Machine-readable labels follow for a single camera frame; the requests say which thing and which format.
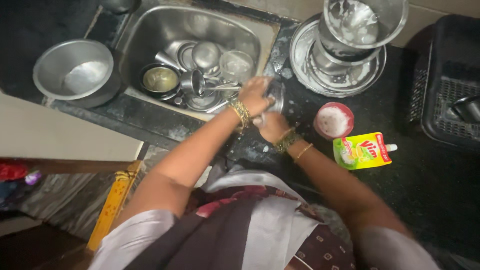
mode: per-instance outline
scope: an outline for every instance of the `black plastic dish rack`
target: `black plastic dish rack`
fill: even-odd
[[[428,70],[415,70],[409,121],[419,119],[434,140],[480,151],[480,124],[463,122],[451,109],[461,98],[480,95],[480,19],[438,20],[429,58]]]

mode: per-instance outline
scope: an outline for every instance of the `wet countertop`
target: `wet countertop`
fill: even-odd
[[[285,84],[284,114],[298,133],[333,157],[332,143],[314,131],[312,122],[318,109],[327,102],[347,105],[355,115],[350,135],[382,132],[386,143],[398,145],[398,150],[389,154],[392,164],[352,173],[383,198],[421,241],[480,259],[480,243],[472,237],[480,227],[480,157],[430,140],[407,124],[405,114],[416,53],[387,46],[384,73],[372,87],[349,98],[327,98],[307,90],[289,68],[288,48],[297,22],[227,3],[215,8],[281,25],[264,74]],[[124,19],[103,12],[88,37],[114,44]],[[173,149],[203,125],[198,119],[123,93],[105,105],[87,110],[58,100],[48,106],[165,149]],[[270,171],[309,201],[321,202],[321,196],[291,158],[276,153],[255,128],[232,135],[219,155],[246,167]]]

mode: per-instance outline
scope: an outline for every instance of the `yellow pouch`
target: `yellow pouch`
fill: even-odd
[[[348,170],[383,166],[392,163],[388,151],[393,145],[385,145],[380,132],[333,140],[335,161]]]

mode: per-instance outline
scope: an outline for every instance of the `gold bangle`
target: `gold bangle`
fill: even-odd
[[[295,128],[291,128],[279,141],[274,143],[273,146],[275,146],[277,152],[284,153],[291,145],[300,139],[302,139],[302,137],[295,133]]]
[[[236,100],[229,104],[229,106],[237,113],[240,117],[242,128],[248,127],[250,121],[250,113],[248,112],[247,107],[241,101]]]
[[[310,149],[310,147],[312,147],[313,144],[309,144],[307,147],[305,147],[301,152],[300,154],[298,154],[297,158],[295,159],[295,163],[297,163],[297,161],[300,159],[300,157],[308,150]]]

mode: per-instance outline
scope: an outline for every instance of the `kitchen sink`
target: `kitchen sink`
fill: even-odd
[[[177,61],[177,50],[186,41],[211,41],[224,50],[241,50],[254,61],[253,75],[262,75],[279,25],[233,13],[193,7],[190,1],[143,0],[131,14],[117,44],[122,54],[120,73],[129,84],[127,95],[208,121],[214,114],[159,101],[145,94],[140,71],[163,51]]]

